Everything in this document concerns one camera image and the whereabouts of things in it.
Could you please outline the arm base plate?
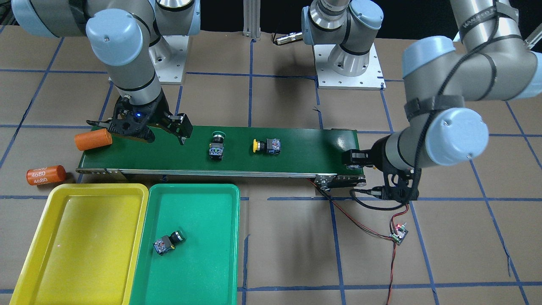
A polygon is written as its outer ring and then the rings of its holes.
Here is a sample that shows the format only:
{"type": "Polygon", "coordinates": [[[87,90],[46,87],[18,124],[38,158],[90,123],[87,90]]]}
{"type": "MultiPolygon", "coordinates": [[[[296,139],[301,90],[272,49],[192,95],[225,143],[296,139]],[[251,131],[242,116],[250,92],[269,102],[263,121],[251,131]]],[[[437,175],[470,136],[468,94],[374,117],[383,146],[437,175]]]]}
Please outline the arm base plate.
{"type": "Polygon", "coordinates": [[[374,44],[364,55],[346,53],[337,44],[313,46],[320,89],[386,89],[374,44]]]}
{"type": "Polygon", "coordinates": [[[147,62],[127,68],[129,63],[134,63],[146,50],[140,35],[130,37],[132,42],[110,37],[110,40],[93,47],[96,56],[104,64],[116,69],[110,75],[116,87],[135,92],[153,85],[182,83],[188,50],[187,36],[162,36],[158,43],[150,47],[148,54],[154,67],[153,72],[147,62]]]}

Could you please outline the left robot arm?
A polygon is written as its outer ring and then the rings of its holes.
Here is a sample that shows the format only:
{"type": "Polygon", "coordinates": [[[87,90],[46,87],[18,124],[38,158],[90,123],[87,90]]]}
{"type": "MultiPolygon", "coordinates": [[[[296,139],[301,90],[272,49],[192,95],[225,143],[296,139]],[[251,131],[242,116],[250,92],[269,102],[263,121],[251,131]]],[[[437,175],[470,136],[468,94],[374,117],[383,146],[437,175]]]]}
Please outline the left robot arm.
{"type": "Polygon", "coordinates": [[[418,198],[422,168],[453,166],[480,155],[489,131],[466,101],[532,98],[541,93],[541,54],[518,28],[519,12],[507,0],[453,0],[465,54],[445,36],[426,37],[404,50],[402,73],[409,126],[369,150],[349,150],[350,168],[375,166],[384,185],[351,189],[405,204],[418,198]]]}

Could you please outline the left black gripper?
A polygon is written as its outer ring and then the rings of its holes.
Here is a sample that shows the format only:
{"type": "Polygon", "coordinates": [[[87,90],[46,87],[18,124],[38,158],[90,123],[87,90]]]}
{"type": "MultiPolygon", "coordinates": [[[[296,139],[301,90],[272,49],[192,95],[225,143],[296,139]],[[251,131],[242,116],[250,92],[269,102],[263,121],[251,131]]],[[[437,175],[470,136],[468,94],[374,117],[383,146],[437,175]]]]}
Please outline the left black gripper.
{"type": "Polygon", "coordinates": [[[385,144],[388,138],[379,139],[372,146],[372,152],[377,160],[371,157],[371,150],[351,149],[341,153],[341,162],[362,164],[365,167],[377,167],[383,173],[384,186],[374,187],[372,195],[382,200],[417,200],[419,196],[418,186],[422,170],[397,169],[389,162],[385,154],[385,144]]]}

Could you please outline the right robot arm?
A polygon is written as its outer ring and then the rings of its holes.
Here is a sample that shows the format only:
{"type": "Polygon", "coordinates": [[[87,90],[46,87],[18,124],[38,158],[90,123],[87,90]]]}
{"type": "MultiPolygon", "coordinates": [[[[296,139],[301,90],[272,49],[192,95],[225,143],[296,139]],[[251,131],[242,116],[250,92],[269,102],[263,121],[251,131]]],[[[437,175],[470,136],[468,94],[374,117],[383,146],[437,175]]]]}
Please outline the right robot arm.
{"type": "Polygon", "coordinates": [[[157,68],[171,64],[167,36],[192,36],[201,29],[199,0],[13,0],[16,21],[42,37],[85,36],[119,92],[113,115],[90,126],[152,143],[159,128],[180,144],[193,127],[168,106],[157,68]]]}

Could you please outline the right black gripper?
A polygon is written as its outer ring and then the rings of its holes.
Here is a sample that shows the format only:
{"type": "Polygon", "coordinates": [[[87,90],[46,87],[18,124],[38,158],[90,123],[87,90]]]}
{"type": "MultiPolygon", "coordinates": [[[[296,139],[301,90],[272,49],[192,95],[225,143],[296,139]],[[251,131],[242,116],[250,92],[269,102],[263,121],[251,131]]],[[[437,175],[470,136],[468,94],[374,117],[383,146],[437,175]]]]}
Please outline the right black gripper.
{"type": "Polygon", "coordinates": [[[116,101],[113,115],[109,120],[87,120],[93,127],[106,129],[109,133],[144,142],[153,142],[155,135],[150,129],[158,127],[174,135],[180,145],[191,137],[193,126],[185,113],[170,114],[163,91],[155,100],[144,105],[133,105],[127,95],[116,101]]]}

